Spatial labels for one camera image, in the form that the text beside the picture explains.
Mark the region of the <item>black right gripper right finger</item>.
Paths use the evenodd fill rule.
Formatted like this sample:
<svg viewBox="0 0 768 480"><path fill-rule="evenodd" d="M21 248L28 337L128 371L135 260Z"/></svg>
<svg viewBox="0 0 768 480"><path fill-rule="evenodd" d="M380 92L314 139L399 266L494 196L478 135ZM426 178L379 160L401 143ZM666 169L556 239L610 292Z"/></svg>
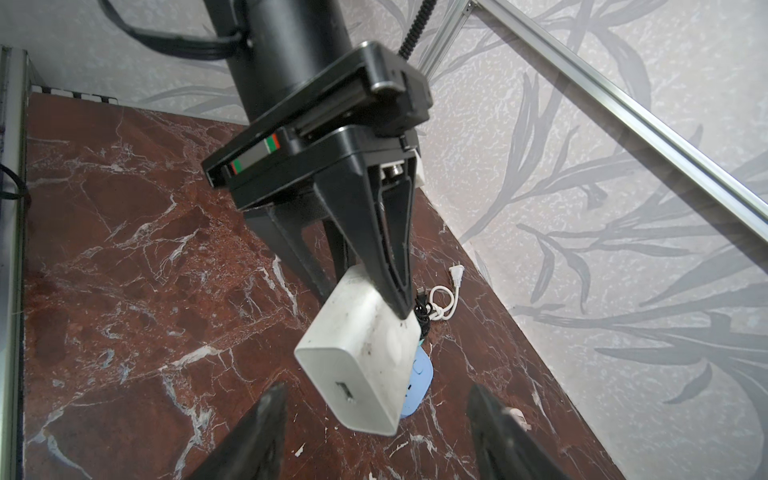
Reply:
<svg viewBox="0 0 768 480"><path fill-rule="evenodd" d="M486 387L472 386L466 415L480 479L569 479Z"/></svg>

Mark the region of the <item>white charger adapter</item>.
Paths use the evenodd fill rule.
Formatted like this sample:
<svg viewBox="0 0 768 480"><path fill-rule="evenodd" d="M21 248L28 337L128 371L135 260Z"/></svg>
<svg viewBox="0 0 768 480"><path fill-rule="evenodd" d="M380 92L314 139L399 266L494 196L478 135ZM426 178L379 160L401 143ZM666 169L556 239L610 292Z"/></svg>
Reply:
<svg viewBox="0 0 768 480"><path fill-rule="evenodd" d="M361 266L346 271L294 350L299 365L346 428L393 436L421 328L400 318Z"/></svg>

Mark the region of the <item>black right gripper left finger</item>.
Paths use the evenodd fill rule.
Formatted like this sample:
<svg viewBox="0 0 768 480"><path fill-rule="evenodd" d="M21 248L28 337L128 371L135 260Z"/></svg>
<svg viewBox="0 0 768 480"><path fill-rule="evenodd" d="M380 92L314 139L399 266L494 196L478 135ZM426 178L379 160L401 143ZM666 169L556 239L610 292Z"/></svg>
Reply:
<svg viewBox="0 0 768 480"><path fill-rule="evenodd" d="M285 386L275 383L188 479L278 479L285 425Z"/></svg>

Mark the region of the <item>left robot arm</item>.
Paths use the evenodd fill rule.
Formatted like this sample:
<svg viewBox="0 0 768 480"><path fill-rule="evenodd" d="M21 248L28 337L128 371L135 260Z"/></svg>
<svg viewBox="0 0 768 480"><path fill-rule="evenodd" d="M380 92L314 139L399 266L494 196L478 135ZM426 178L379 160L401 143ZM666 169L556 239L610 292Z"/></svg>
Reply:
<svg viewBox="0 0 768 480"><path fill-rule="evenodd" d="M320 300L340 284L304 241L322 223L335 272L361 265L400 317L413 309L411 212L417 127L433 100L408 59L422 23L399 51L353 45L334 1L210 1L211 37L105 16L145 47L172 57L227 63L248 127L202 163L248 227Z"/></svg>

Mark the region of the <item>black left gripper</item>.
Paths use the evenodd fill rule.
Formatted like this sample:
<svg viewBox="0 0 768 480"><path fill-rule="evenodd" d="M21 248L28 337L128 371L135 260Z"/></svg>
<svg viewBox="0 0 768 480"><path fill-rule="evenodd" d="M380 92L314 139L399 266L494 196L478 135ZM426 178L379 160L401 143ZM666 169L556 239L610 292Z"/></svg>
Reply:
<svg viewBox="0 0 768 480"><path fill-rule="evenodd" d="M388 177L378 165L347 156L397 148L400 137L428 120L432 105L421 71L381 43L366 41L252 122L201 167L209 185L228 190L239 210L286 197L321 171L313 178L321 202L289 200L249 209L246 225L318 300L328 299L354 265L355 253L377 292L403 320L414 303L410 232L416 159L397 162L400 173ZM335 281L302 236L318 221Z"/></svg>

